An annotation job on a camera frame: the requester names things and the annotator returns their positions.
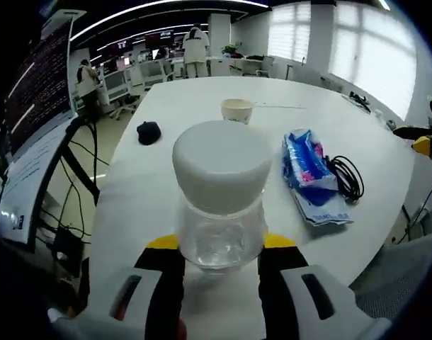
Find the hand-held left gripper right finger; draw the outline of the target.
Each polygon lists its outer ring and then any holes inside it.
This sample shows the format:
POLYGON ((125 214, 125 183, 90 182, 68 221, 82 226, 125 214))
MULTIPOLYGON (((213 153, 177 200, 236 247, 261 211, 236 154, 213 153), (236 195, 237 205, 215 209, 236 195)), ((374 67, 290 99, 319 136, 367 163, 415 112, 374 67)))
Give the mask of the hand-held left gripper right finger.
POLYGON ((266 235, 258 276, 267 339, 381 339, 390 327, 364 313, 349 287, 309 265, 285 236, 266 235))

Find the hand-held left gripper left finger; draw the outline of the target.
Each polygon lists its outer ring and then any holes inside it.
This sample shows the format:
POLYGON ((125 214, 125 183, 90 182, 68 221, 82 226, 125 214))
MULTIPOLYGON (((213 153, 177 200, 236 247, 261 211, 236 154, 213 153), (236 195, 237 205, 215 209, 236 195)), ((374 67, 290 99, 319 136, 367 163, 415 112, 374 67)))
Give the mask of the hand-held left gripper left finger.
POLYGON ((185 259, 174 234, 145 247, 132 268, 94 288, 83 311, 85 339, 177 339, 185 259))

